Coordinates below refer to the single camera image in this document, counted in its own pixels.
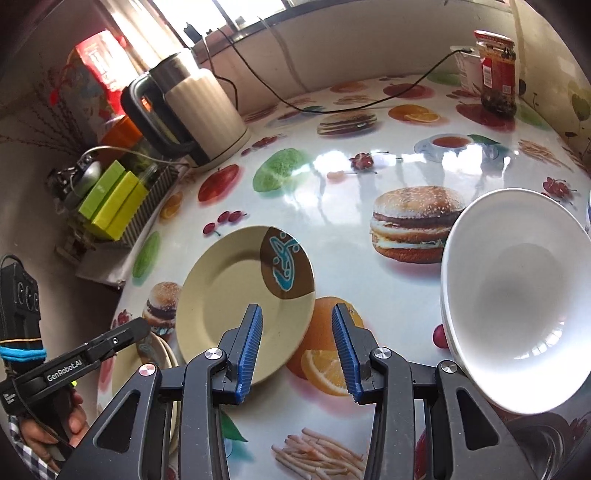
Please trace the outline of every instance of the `blue gripper pad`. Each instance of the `blue gripper pad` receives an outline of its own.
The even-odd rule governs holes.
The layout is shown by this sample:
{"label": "blue gripper pad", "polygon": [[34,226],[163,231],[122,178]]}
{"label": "blue gripper pad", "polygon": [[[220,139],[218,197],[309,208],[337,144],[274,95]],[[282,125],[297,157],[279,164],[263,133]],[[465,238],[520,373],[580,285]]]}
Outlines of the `blue gripper pad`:
{"label": "blue gripper pad", "polygon": [[250,321],[250,327],[236,369],[236,400],[238,403],[242,403],[251,390],[252,375],[255,371],[256,356],[262,337],[261,308],[258,305],[251,304],[248,306],[246,313],[251,318],[244,318],[243,320],[243,322]]}
{"label": "blue gripper pad", "polygon": [[334,307],[333,309],[332,326],[336,349],[339,353],[340,364],[343,368],[345,382],[347,383],[347,390],[353,395],[353,399],[357,402],[360,400],[361,394],[363,393],[359,360],[355,355],[355,350],[353,350],[345,320],[337,307]]}

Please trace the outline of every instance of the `wall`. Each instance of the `wall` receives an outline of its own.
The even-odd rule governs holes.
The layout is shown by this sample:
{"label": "wall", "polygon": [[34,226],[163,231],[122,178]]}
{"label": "wall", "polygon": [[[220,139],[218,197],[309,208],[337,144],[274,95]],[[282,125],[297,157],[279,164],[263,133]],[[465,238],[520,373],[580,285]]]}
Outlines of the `wall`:
{"label": "wall", "polygon": [[524,0],[511,2],[523,98],[591,166],[591,85],[552,26]]}
{"label": "wall", "polygon": [[[64,62],[71,46],[102,30],[89,0],[66,0],[29,39],[8,65],[0,82],[2,102],[30,90],[39,72],[39,55],[46,67]],[[20,118],[26,111],[18,113]],[[30,137],[14,116],[0,119],[5,135]],[[52,167],[75,159],[27,145],[0,144],[0,253],[11,252],[24,262],[40,288],[41,333],[49,358],[71,350],[104,332],[110,324],[118,293],[74,277],[73,269],[53,252],[64,231],[43,181]],[[4,371],[0,370],[0,379]],[[96,417],[98,372],[79,381],[91,420]],[[0,424],[6,426],[0,414]]]}
{"label": "wall", "polygon": [[7,65],[0,79],[0,103],[8,103],[30,91],[38,81],[41,65],[63,67],[72,48],[105,29],[93,0],[64,0],[31,34]]}
{"label": "wall", "polygon": [[[452,45],[474,45],[475,29],[515,38],[509,9],[493,0],[483,4],[449,0],[365,0],[317,10],[273,27],[285,41],[308,91],[348,80],[386,74],[424,73]],[[304,93],[290,75],[278,43],[267,30],[236,44],[252,68],[283,98]],[[213,57],[218,75],[232,79],[240,112],[276,103],[236,53],[227,48]],[[449,60],[442,71],[455,71]],[[233,91],[226,85],[230,98]]]}

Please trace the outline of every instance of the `cable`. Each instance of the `cable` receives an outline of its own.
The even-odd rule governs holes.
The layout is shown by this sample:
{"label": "cable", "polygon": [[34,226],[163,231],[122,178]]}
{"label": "cable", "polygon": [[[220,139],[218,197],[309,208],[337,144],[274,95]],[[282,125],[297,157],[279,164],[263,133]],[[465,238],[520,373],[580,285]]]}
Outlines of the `cable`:
{"label": "cable", "polygon": [[[0,258],[0,272],[2,271],[2,267],[4,266],[4,263],[6,262],[7,259],[11,259],[14,260],[15,262],[18,262],[21,264],[21,266],[24,268],[21,260],[16,257],[15,255],[11,255],[11,254],[6,254],[3,255],[2,258]],[[2,328],[4,329],[4,324],[6,323],[6,318],[4,315],[4,304],[2,302],[2,295],[0,294],[0,317],[2,318]],[[47,425],[45,425],[41,420],[39,420],[39,418],[37,417],[37,415],[35,415],[33,413],[33,411],[30,409],[29,405],[23,400],[21,393],[18,390],[18,386],[17,386],[17,382],[15,380],[15,374],[14,371],[12,370],[11,367],[8,367],[5,369],[6,370],[6,375],[8,378],[10,378],[10,381],[12,383],[12,387],[14,389],[14,393],[16,394],[18,401],[22,404],[22,406],[25,408],[27,414],[43,429],[45,430],[49,435],[51,435],[52,437],[54,437],[59,443],[61,443],[62,445],[66,446],[67,448],[73,448],[72,445],[70,445],[70,442],[65,441],[63,438],[61,438],[56,432],[54,432],[51,428],[49,428]]]}
{"label": "cable", "polygon": [[283,58],[285,60],[285,64],[287,65],[287,69],[291,73],[291,77],[300,86],[300,88],[302,88],[302,90],[304,90],[306,93],[309,93],[310,89],[306,85],[304,85],[304,83],[301,81],[300,76],[297,73],[296,66],[294,64],[293,59],[291,58],[290,50],[287,47],[287,44],[285,43],[285,40],[283,40],[283,38],[279,35],[279,33],[277,33],[275,31],[275,29],[273,29],[273,27],[270,26],[265,21],[265,19],[263,17],[258,17],[258,19],[261,21],[261,23],[263,24],[263,26],[269,31],[269,33],[271,35],[273,35],[273,38],[275,39],[275,41],[279,45],[279,48],[281,49],[281,51],[283,53]]}
{"label": "cable", "polygon": [[[170,166],[170,165],[178,165],[178,166],[180,166],[180,167],[187,167],[187,168],[197,168],[197,167],[193,167],[193,166],[192,166],[192,165],[190,165],[189,163],[185,163],[185,162],[179,162],[179,161],[168,161],[168,160],[162,160],[162,159],[159,159],[159,158],[150,157],[149,155],[145,155],[145,154],[143,154],[143,153],[141,153],[141,152],[136,152],[136,151],[130,150],[129,148],[123,148],[123,147],[111,147],[110,145],[98,145],[97,147],[92,147],[92,148],[89,148],[88,150],[86,150],[86,151],[85,151],[85,152],[84,152],[84,153],[83,153],[83,154],[80,156],[80,158],[78,159],[78,162],[80,162],[80,161],[81,161],[81,160],[82,160],[82,159],[83,159],[85,156],[87,156],[87,155],[88,155],[89,153],[91,153],[91,152],[94,152],[94,151],[96,151],[96,150],[105,150],[105,149],[110,149],[110,150],[118,150],[118,151],[120,151],[120,152],[131,153],[131,154],[133,154],[133,155],[137,155],[138,157],[144,157],[144,158],[147,158],[148,160],[151,160],[151,161],[153,161],[153,162],[156,162],[156,163],[162,163],[162,164],[165,164],[165,165],[168,165],[168,166]],[[74,183],[73,183],[73,180],[72,180],[72,177],[73,177],[73,176],[74,176],[74,175],[70,175],[70,188],[71,188],[71,190],[74,192],[74,194],[75,194],[76,196],[79,196],[79,195],[76,193],[75,189],[74,189]]]}
{"label": "cable", "polygon": [[316,115],[327,115],[329,113],[343,113],[343,112],[352,112],[355,110],[362,110],[364,108],[370,107],[370,106],[374,106],[377,105],[379,103],[382,102],[386,102],[388,100],[391,100],[392,98],[397,98],[400,97],[402,95],[404,95],[405,93],[409,92],[410,90],[412,90],[413,88],[415,88],[419,83],[421,83],[425,78],[427,78],[429,75],[432,74],[432,72],[435,71],[435,69],[437,67],[439,67],[439,65],[441,65],[444,61],[446,61],[449,57],[451,57],[452,55],[458,53],[458,52],[464,52],[464,53],[471,53],[469,52],[469,50],[467,48],[458,48],[457,50],[452,51],[451,53],[448,53],[447,55],[445,55],[440,61],[438,61],[425,75],[423,75],[421,78],[419,78],[416,82],[414,82],[410,87],[404,89],[402,92],[397,93],[396,95],[392,95],[386,98],[382,98],[381,100],[376,100],[375,102],[371,102],[371,103],[367,103],[366,105],[361,105],[361,106],[356,106],[356,107],[351,107],[351,108],[341,108],[338,110],[304,110],[301,109],[299,107],[296,107],[295,105],[292,105],[291,103],[289,103],[287,100],[284,100],[282,97],[279,96],[279,94],[273,90],[271,87],[269,87],[265,81],[258,76],[258,74],[252,69],[252,67],[248,64],[248,62],[246,61],[246,59],[242,56],[242,54],[238,51],[238,49],[236,48],[235,43],[221,30],[218,28],[218,31],[220,31],[222,33],[222,35],[226,38],[226,40],[228,41],[228,43],[230,44],[230,46],[234,49],[234,51],[236,52],[236,54],[240,57],[240,59],[244,62],[244,65],[246,66],[246,68],[248,70],[250,70],[250,72],[256,77],[256,79],[261,82],[265,87],[267,87],[267,89],[273,94],[275,95],[275,97],[282,103],[286,104],[287,106],[302,112],[302,113],[314,113]]}
{"label": "cable", "polygon": [[236,87],[236,84],[226,77],[220,77],[219,75],[216,75],[215,77],[218,80],[223,80],[224,82],[228,82],[230,85],[232,85],[234,88],[234,106],[236,107],[236,110],[238,110],[238,88]]}
{"label": "cable", "polygon": [[227,79],[226,77],[221,77],[216,74],[216,68],[213,65],[212,55],[209,53],[209,47],[207,46],[207,40],[205,40],[205,37],[203,37],[203,45],[205,46],[205,52],[207,52],[207,59],[209,60],[209,66],[212,70],[213,76],[218,80],[228,82],[234,88],[234,107],[236,107],[236,110],[238,110],[238,88],[236,87],[236,84],[230,79]]}

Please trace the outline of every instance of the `white kettle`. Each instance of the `white kettle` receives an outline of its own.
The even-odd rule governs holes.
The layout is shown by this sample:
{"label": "white kettle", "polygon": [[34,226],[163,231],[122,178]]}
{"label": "white kettle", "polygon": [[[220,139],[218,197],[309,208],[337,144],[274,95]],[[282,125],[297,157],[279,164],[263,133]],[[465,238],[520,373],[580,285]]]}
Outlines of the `white kettle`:
{"label": "white kettle", "polygon": [[204,170],[227,160],[250,137],[216,78],[199,68],[188,48],[131,82],[121,105],[162,155],[188,155],[194,166]]}

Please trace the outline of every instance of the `white bowl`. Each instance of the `white bowl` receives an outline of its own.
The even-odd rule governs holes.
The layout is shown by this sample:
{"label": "white bowl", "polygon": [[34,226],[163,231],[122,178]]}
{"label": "white bowl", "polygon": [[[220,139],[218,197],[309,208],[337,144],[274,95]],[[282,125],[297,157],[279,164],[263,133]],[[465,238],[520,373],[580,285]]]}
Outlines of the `white bowl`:
{"label": "white bowl", "polygon": [[591,241],[544,195],[490,192],[449,235],[441,311],[454,359],[491,402],[555,408],[591,371]]}

